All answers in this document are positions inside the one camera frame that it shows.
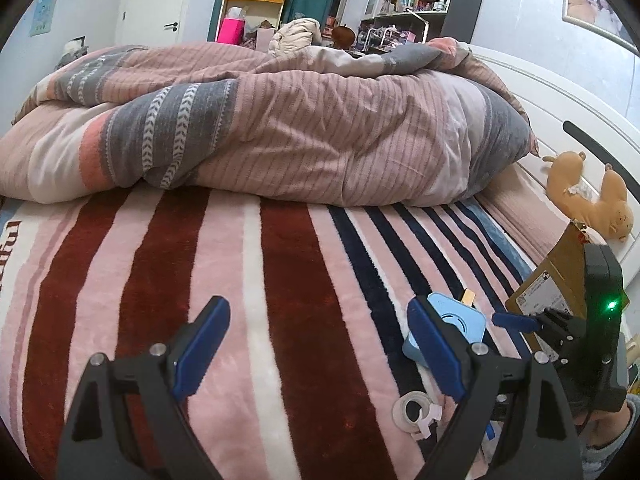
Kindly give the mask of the grey baby stroller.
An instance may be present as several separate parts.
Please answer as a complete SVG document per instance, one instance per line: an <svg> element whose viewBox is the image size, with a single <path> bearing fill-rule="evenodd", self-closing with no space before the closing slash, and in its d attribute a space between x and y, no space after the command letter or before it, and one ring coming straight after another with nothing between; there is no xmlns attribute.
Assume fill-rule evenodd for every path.
<svg viewBox="0 0 640 480"><path fill-rule="evenodd" d="M58 61L58 64L55 65L55 70L59 70L67 64L76 61L78 58L82 58L87 53L88 46L86 45L85 36L76 37L69 42L66 42L61 58Z"/></svg>

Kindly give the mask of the cardboard box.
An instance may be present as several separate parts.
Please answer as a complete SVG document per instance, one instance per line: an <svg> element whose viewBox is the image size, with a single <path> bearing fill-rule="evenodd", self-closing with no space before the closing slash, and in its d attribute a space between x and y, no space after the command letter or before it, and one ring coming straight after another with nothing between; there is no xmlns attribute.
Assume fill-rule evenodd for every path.
<svg viewBox="0 0 640 480"><path fill-rule="evenodd" d="M584 246L587 244L606 245L599 243L596 233L582 222L570 222L548 256L506 300L506 310L535 316L550 308L583 318L586 315ZM552 361L558 359L554 350L536 333L523 336L534 353L542 352Z"/></svg>

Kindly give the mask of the beige puffy jacket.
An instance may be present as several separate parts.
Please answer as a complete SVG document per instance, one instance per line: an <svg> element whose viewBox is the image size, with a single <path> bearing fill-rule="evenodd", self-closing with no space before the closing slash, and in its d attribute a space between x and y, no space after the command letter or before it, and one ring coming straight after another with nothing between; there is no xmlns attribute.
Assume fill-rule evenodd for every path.
<svg viewBox="0 0 640 480"><path fill-rule="evenodd" d="M322 35L320 24L315 18L296 18L283 24L269 41L268 52L284 55L297 50L320 46Z"/></svg>

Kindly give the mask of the light blue square case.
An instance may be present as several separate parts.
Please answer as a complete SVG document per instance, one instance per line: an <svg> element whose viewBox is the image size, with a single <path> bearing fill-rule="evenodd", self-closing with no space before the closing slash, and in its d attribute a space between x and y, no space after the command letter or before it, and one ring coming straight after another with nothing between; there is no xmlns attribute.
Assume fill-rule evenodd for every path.
<svg viewBox="0 0 640 480"><path fill-rule="evenodd" d="M469 344L484 340L487 318L482 312L441 292L431 292L426 296L426 300L440 316L442 322L456 326ZM424 356L412 333L408 333L402 345L402 352L411 361L427 368Z"/></svg>

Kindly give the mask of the yellow shelf cabinet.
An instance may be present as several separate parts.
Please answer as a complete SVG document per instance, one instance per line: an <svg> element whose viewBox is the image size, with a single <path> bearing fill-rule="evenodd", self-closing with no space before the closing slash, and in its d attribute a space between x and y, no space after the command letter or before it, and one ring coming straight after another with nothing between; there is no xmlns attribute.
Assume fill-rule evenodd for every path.
<svg viewBox="0 0 640 480"><path fill-rule="evenodd" d="M224 28L224 20L232 8L239 8L239 20L243 20L245 29L253 30L263 22L268 22L274 29L281 24L285 3L288 0L221 0L214 39L219 40L220 31Z"/></svg>

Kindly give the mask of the clear tape dispenser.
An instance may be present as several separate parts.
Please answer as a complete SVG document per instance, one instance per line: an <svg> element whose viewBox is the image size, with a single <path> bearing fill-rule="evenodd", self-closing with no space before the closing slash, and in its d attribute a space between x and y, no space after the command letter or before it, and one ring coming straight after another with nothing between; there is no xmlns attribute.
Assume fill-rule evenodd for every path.
<svg viewBox="0 0 640 480"><path fill-rule="evenodd" d="M392 419L395 426L413 440L426 440L434 434L432 427L442 420L442 407L426 393L411 391L394 403Z"/></svg>

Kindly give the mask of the magenta gift bag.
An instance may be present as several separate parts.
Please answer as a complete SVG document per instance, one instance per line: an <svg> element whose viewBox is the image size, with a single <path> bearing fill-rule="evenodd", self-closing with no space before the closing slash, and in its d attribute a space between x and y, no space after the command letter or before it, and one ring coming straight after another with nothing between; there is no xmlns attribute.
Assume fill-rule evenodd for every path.
<svg viewBox="0 0 640 480"><path fill-rule="evenodd" d="M244 36L244 18L223 18L220 22L216 41L220 44L242 44Z"/></svg>

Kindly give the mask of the gold rectangular bar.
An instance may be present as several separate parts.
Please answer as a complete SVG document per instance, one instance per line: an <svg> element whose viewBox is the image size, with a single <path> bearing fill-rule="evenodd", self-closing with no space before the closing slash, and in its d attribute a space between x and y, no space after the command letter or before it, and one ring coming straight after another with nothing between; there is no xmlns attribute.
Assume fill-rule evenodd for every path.
<svg viewBox="0 0 640 480"><path fill-rule="evenodd" d="M462 298L460 299L462 304L465 304L468 307L472 307L472 305L474 304L474 300L475 292L473 292L471 289L465 289Z"/></svg>

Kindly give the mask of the person's grey sleeve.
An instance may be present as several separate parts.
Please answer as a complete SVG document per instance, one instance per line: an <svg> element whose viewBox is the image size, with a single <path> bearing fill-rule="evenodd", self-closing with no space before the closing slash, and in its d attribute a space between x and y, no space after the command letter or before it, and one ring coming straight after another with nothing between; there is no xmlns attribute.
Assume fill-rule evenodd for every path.
<svg viewBox="0 0 640 480"><path fill-rule="evenodd" d="M638 425L639 397L631 393L617 413L594 416L579 437L584 478L599 478Z"/></svg>

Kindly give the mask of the brown plush toy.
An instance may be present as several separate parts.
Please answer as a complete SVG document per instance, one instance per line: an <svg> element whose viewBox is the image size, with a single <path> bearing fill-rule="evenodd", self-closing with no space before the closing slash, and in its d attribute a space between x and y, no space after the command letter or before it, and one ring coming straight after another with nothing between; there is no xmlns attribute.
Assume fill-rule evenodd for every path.
<svg viewBox="0 0 640 480"><path fill-rule="evenodd" d="M626 183L611 165L605 166L600 191L595 193L582 180L584 152L563 152L542 160L551 164L546 193L556 208L605 240L626 240L634 227L634 212L628 204Z"/></svg>

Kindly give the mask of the framed wall picture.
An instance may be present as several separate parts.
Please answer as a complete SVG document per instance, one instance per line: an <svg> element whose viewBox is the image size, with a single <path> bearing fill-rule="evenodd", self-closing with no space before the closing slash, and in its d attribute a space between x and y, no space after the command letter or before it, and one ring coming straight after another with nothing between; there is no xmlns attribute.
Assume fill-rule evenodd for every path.
<svg viewBox="0 0 640 480"><path fill-rule="evenodd" d="M634 40L608 0L563 0L562 20L590 30L639 55Z"/></svg>

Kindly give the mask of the pink grey striped duvet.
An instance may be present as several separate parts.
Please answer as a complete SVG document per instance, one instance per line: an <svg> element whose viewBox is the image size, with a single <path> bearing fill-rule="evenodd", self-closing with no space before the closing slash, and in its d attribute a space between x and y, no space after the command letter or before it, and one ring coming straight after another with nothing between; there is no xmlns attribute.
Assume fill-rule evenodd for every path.
<svg viewBox="0 0 640 480"><path fill-rule="evenodd" d="M466 44L354 58L111 47L41 79L1 139L1 192L54 204L146 182L335 206L447 205L538 150Z"/></svg>

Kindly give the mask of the dark bookshelf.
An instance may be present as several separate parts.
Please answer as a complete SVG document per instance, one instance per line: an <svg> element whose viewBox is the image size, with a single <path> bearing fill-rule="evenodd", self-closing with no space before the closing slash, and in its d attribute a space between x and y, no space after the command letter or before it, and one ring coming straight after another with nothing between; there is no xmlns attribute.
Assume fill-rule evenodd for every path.
<svg viewBox="0 0 640 480"><path fill-rule="evenodd" d="M358 26L363 49L437 37L472 40L483 0L368 0Z"/></svg>

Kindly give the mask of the striped fleece blanket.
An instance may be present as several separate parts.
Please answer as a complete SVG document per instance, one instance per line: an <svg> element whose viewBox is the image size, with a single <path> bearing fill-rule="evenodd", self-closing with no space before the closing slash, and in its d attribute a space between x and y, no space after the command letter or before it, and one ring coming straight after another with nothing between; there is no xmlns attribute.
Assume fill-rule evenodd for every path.
<svg viewBox="0 0 640 480"><path fill-rule="evenodd" d="M139 185L1 206L1 418L55 475L88 359L168 341L215 296L231 323L189 422L227 479L412 479L432 441L394 403L433 392L402 351L409 300L503 308L533 266L474 200L340 209Z"/></svg>

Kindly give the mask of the pink ribbed bed sheet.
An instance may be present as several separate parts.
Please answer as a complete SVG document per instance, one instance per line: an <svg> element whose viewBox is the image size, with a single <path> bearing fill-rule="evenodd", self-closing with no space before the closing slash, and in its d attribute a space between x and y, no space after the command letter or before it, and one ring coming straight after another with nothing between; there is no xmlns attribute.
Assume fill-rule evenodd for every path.
<svg viewBox="0 0 640 480"><path fill-rule="evenodd" d="M535 264L548 256L570 223L519 164L503 170L475 198Z"/></svg>

